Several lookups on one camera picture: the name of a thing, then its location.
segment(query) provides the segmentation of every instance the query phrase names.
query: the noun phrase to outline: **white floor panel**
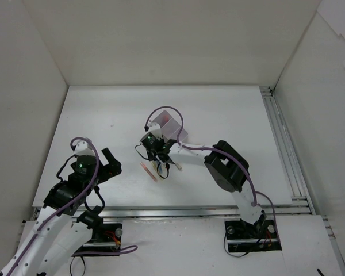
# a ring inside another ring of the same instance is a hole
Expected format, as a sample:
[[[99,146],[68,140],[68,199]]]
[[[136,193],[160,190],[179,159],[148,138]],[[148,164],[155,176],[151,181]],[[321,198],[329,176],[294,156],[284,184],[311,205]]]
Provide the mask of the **white floor panel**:
[[[33,222],[28,222],[22,240]],[[256,252],[236,259],[223,248],[224,219],[128,220],[123,222],[122,246],[138,250],[120,257],[85,258],[86,275],[202,276],[341,276],[320,216],[279,216],[283,251]],[[70,261],[57,273],[68,276]],[[74,275],[83,265],[75,260]]]
[[[145,134],[148,115],[161,105],[181,111],[190,143],[226,140],[249,162],[258,191],[277,205],[292,203],[258,86],[79,86],[70,87],[67,94],[33,206],[42,206],[57,183],[56,172],[72,154],[69,142],[76,136],[92,139],[100,153],[109,147],[122,164],[121,175],[100,185],[107,206],[234,205],[232,196],[216,185],[206,168],[182,164],[183,171],[172,167],[169,178],[158,182],[142,169],[134,146]],[[169,112],[179,121],[173,111]],[[70,172],[68,167],[63,175]],[[259,202],[268,205],[264,198]],[[95,205],[99,200],[92,194],[88,203]]]

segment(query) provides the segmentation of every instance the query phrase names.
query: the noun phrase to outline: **white enclosure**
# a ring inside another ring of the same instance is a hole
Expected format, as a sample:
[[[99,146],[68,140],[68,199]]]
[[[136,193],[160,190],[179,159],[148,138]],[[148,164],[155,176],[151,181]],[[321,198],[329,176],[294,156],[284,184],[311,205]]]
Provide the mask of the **white enclosure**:
[[[320,2],[0,0],[0,269],[70,139],[87,136],[123,168],[100,187],[102,215],[124,220],[124,239],[140,243],[131,259],[90,260],[89,275],[162,275],[174,246],[187,254],[171,275],[189,261],[191,275],[345,275],[345,0],[323,0],[318,13]],[[190,143],[227,140],[249,161],[256,189],[276,205],[282,253],[233,262],[221,241],[224,216],[239,218],[231,195],[202,168],[158,184],[143,171],[134,145],[160,105],[181,110]],[[184,237],[161,242],[173,226]]]

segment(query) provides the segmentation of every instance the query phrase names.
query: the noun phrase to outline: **white platform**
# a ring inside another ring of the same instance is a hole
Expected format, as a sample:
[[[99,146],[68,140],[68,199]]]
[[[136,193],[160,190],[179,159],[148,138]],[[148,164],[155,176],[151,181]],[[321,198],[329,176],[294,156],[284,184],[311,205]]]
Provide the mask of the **white platform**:
[[[162,105],[181,111],[189,143],[226,140],[249,162],[258,191],[266,193],[277,205],[292,203],[258,86],[73,86],[68,91],[33,206],[42,206],[50,188],[57,183],[56,172],[72,154],[69,142],[76,136],[92,139],[100,153],[108,147],[122,164],[121,175],[100,185],[107,206],[234,205],[232,196],[221,190],[203,167],[183,164],[182,172],[172,167],[169,178],[157,183],[142,169],[142,159],[134,146],[145,134],[143,126],[150,112]],[[171,114],[179,121],[173,111]],[[63,175],[70,172],[67,167]],[[90,205],[99,203],[94,194],[87,201]],[[259,202],[268,205],[263,198]]]
[[[34,222],[27,222],[22,240]],[[63,236],[67,229],[60,233]],[[139,249],[121,257],[86,258],[89,276],[268,275],[341,276],[320,216],[280,216],[282,252],[257,252],[236,259],[223,247],[224,219],[135,220],[123,222],[122,244]],[[70,261],[57,276],[69,275]],[[74,275],[83,264],[75,260]]]

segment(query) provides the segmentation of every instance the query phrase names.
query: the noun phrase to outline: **black cable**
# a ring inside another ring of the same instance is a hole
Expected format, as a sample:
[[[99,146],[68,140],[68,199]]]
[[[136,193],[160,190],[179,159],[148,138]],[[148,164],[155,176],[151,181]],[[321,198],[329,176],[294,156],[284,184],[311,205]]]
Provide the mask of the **black cable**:
[[[60,176],[60,174],[62,173],[62,171],[64,170],[65,166],[67,165],[67,163],[69,162],[70,159],[72,159],[73,157],[78,157],[77,154],[73,154],[72,156],[70,156],[66,161],[65,164],[61,166],[60,170],[57,172],[56,174],[56,178],[59,179],[60,181],[64,181],[64,179]]]
[[[225,233],[225,236],[224,236],[224,249],[225,249],[225,252],[226,252],[229,256],[235,257],[235,258],[241,258],[241,257],[244,257],[244,256],[248,255],[250,252],[252,252],[254,249],[256,249],[256,247],[259,245],[259,243],[260,243],[260,241],[262,240],[262,238],[263,238],[263,233],[262,233],[261,237],[256,241],[256,243],[255,243],[252,247],[250,247],[250,248],[248,249],[248,251],[246,251],[244,254],[242,254],[242,255],[240,255],[240,256],[235,256],[235,255],[232,255],[229,251],[226,250],[226,246],[225,246],[226,233]]]
[[[162,178],[162,179],[166,179],[168,178],[168,172],[169,172],[169,169],[170,169],[170,165],[168,163],[165,163],[166,165],[166,170],[167,170],[167,175],[165,177],[163,177],[162,175],[160,175],[160,166],[161,166],[161,162],[159,162],[159,164],[157,165],[157,174]]]
[[[70,263],[70,266],[69,266],[70,276],[73,276],[73,273],[71,271],[71,266],[72,266],[73,261],[74,261],[75,258],[76,257],[73,257],[73,260],[71,260],[71,263]],[[85,262],[85,259],[82,256],[80,257],[80,259],[82,260],[83,267],[84,267],[82,276],[85,276],[85,274],[86,274],[86,262]]]
[[[144,160],[147,160],[147,161],[150,161],[148,158],[146,158],[146,157],[144,157],[139,151],[138,151],[138,149],[137,149],[137,147],[139,147],[139,146],[141,146],[142,145],[142,143],[141,144],[139,144],[139,145],[136,145],[134,148],[136,149],[136,152],[140,155],[140,157],[142,157]]]
[[[98,186],[96,186],[96,187],[94,188],[94,192],[95,192],[96,195],[98,196],[99,200],[101,200],[101,202],[102,202],[102,207],[96,206],[94,209],[91,209],[91,208],[88,206],[87,201],[85,201],[85,207],[86,207],[86,209],[87,209],[89,212],[100,214],[100,213],[104,210],[104,208],[105,208],[105,206],[106,206],[106,202],[105,202],[104,198],[101,196],[101,194],[99,193],[99,187],[98,187]]]
[[[102,211],[102,210],[104,210],[104,208],[105,208],[105,206],[106,206],[106,202],[105,202],[104,198],[102,198],[102,196],[100,195],[99,189],[97,189],[97,190],[95,189],[94,192],[95,192],[96,195],[98,196],[99,200],[101,200],[101,202],[102,202],[102,207],[101,207],[101,211]]]

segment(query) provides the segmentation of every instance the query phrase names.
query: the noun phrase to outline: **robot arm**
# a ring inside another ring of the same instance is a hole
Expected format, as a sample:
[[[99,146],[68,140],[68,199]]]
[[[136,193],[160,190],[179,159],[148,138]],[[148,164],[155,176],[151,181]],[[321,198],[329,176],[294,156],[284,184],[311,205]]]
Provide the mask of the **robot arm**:
[[[103,165],[91,141],[84,138],[75,146],[72,145],[74,157],[71,167],[74,170],[67,180],[57,177],[56,184],[46,199],[30,234],[11,261],[0,271],[0,276],[52,276],[73,253],[89,241],[93,231],[103,223],[99,217],[101,208],[85,211],[72,226],[71,232],[63,240],[51,247],[63,227],[72,219],[86,197],[100,183],[121,173],[121,164],[105,148],[102,153],[109,164]]]
[[[187,148],[214,148],[234,156],[246,170],[249,164],[226,141],[220,140],[213,146],[179,145],[176,140],[166,143],[154,124],[151,131],[140,140],[147,152],[148,159],[167,164],[195,164],[206,167],[215,182],[225,191],[232,193],[240,210],[241,219],[252,230],[259,232],[266,215],[260,206],[252,205],[252,191],[243,170],[224,155],[210,150],[190,150]]]

